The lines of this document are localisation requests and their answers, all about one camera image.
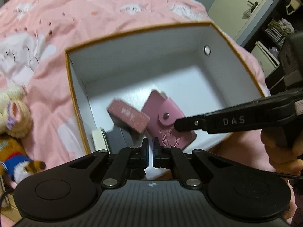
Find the bedsheet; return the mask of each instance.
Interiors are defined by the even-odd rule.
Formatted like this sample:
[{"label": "bedsheet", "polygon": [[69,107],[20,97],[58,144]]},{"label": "bedsheet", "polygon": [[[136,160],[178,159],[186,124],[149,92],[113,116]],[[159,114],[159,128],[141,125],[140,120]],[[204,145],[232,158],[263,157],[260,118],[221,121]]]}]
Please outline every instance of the bedsheet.
[{"label": "bedsheet", "polygon": [[[49,169],[85,154],[67,79],[65,48],[134,28],[204,20],[210,20],[206,9],[195,0],[11,0],[6,3],[0,9],[0,88],[14,84],[26,86],[28,94],[24,102],[34,121],[31,133],[22,140],[29,157],[45,161]],[[267,93],[257,60],[229,40]],[[262,158],[266,165],[262,162],[262,166],[270,169],[260,138],[256,139],[265,155]]]}]

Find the pink bedding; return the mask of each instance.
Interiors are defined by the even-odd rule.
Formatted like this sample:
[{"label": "pink bedding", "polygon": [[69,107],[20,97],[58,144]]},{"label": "pink bedding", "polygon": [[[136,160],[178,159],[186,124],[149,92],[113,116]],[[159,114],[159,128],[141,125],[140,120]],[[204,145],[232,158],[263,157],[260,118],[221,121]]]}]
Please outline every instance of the pink bedding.
[{"label": "pink bedding", "polygon": [[[64,49],[119,31],[162,23],[210,20],[195,0],[12,0],[0,9],[0,88],[24,84],[34,126],[22,140],[47,168],[84,155],[72,105]],[[230,41],[267,91],[257,60]],[[272,169],[260,132],[246,132],[234,149],[252,156],[251,165]],[[221,150],[222,155],[235,153]]]}]

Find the box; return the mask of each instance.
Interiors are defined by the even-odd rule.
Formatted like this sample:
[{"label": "box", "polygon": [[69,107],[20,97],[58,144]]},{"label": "box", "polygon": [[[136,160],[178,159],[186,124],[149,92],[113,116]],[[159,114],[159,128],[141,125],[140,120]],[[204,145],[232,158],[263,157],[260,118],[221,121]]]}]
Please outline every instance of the box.
[{"label": "box", "polygon": [[[95,151],[91,131],[114,126],[106,110],[114,98],[141,110],[156,89],[192,116],[263,97],[243,59],[211,22],[112,34],[67,49],[66,66],[87,153]],[[211,148],[228,136],[196,133],[184,152]]]}]

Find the small pink rectangular box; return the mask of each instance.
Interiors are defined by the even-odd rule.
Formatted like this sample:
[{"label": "small pink rectangular box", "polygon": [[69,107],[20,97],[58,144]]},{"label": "small pink rectangular box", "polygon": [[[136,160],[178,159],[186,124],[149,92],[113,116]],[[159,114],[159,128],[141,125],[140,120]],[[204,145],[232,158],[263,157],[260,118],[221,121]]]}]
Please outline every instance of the small pink rectangular box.
[{"label": "small pink rectangular box", "polygon": [[150,121],[150,118],[146,114],[120,99],[114,99],[108,106],[107,112],[111,116],[114,124],[122,127],[130,127],[139,134],[142,134],[146,130]]}]

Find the white lettering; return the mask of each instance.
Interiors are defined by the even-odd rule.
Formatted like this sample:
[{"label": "white lettering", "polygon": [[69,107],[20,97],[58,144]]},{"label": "white lettering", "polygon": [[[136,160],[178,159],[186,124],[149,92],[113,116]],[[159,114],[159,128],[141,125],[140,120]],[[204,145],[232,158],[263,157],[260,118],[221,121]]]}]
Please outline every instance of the white lettering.
[{"label": "white lettering", "polygon": [[231,124],[237,124],[237,121],[236,121],[236,119],[234,117],[232,117]]},{"label": "white lettering", "polygon": [[245,123],[245,119],[244,119],[244,116],[240,116],[240,124],[243,124],[243,123]]},{"label": "white lettering", "polygon": [[225,126],[228,125],[228,119],[223,119],[223,123]]}]

